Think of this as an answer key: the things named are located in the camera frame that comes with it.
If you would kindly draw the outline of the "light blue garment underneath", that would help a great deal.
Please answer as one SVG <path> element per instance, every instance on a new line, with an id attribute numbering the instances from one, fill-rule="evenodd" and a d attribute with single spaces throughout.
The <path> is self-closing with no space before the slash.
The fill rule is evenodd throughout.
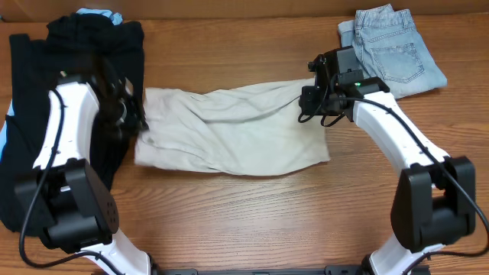
<path id="1" fill-rule="evenodd" d="M 78 15 L 101 15 L 108 18 L 113 25 L 120 25 L 123 22 L 123 17 L 120 13 L 108 9 L 80 8 L 76 13 Z M 4 123 L 1 129 L 1 151 L 3 151 L 7 143 L 7 129 L 8 126 Z"/>

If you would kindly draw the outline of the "black garment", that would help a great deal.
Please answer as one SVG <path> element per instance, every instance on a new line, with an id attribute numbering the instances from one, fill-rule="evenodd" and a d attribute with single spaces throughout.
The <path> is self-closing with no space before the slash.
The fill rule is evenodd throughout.
<path id="1" fill-rule="evenodd" d="M 110 62 L 128 79 L 140 99 L 144 81 L 144 32 L 136 21 L 114 25 L 102 15 L 63 16 L 47 25 L 44 40 L 27 34 L 9 37 L 13 115 L 5 118 L 6 144 L 1 156 L 1 221 L 18 232 L 24 210 L 15 197 L 16 180 L 31 172 L 44 142 L 50 113 L 49 88 L 60 71 L 92 69 L 93 56 Z"/>

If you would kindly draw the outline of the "beige cotton shorts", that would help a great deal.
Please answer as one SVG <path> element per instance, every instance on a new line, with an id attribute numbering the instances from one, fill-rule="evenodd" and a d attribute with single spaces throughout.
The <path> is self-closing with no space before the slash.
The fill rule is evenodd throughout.
<path id="1" fill-rule="evenodd" d="M 148 88 L 149 125 L 134 162 L 164 170 L 279 176 L 330 159 L 319 118 L 299 123 L 312 79 L 266 82 L 206 94 Z"/>

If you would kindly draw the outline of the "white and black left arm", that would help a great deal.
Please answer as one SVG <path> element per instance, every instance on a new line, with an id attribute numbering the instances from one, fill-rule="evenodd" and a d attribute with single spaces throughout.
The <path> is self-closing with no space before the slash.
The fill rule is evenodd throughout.
<path id="1" fill-rule="evenodd" d="M 132 83 L 114 73 L 61 72 L 47 94 L 43 145 L 15 185 L 24 209 L 21 259 L 44 269 L 85 257 L 107 274 L 156 274 L 152 257 L 119 228 L 115 199 L 90 160 L 96 119 L 117 141 L 147 129 Z"/>

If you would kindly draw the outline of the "light blue denim shorts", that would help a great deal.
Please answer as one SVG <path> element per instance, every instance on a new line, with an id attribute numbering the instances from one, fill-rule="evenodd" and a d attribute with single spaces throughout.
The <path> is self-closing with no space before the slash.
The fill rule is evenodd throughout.
<path id="1" fill-rule="evenodd" d="M 354 48 L 364 77 L 381 78 L 397 99 L 448 85 L 408 9 L 387 4 L 357 10 L 338 33 L 343 47 Z"/>

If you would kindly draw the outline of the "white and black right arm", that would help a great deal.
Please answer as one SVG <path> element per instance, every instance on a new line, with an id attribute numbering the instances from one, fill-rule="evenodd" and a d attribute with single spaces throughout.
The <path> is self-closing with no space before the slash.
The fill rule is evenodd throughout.
<path id="1" fill-rule="evenodd" d="M 352 48 L 318 55 L 304 86 L 299 122 L 346 117 L 364 130 L 399 175 L 390 211 L 393 234 L 358 265 L 329 265 L 327 274 L 428 274 L 423 260 L 475 230 L 475 169 L 434 145 L 402 112 L 387 84 L 366 79 Z"/>

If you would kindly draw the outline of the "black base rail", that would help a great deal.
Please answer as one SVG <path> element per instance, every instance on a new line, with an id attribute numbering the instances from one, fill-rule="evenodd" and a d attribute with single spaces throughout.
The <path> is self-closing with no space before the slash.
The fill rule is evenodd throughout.
<path id="1" fill-rule="evenodd" d="M 159 270 L 160 275 L 362 275 L 368 274 L 359 265 L 335 265 L 304 269 L 276 269 L 276 270 L 196 270 L 172 269 Z"/>

